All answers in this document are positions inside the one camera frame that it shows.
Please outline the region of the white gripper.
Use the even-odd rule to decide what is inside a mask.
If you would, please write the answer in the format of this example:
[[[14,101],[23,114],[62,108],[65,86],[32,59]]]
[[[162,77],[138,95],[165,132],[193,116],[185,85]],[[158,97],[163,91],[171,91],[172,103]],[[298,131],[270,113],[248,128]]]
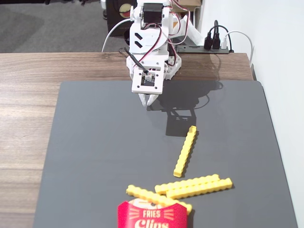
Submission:
[[[128,57],[126,65],[132,80],[169,80],[168,51],[157,51],[156,54],[132,54],[125,49]],[[143,106],[152,105],[157,95],[138,94]]]

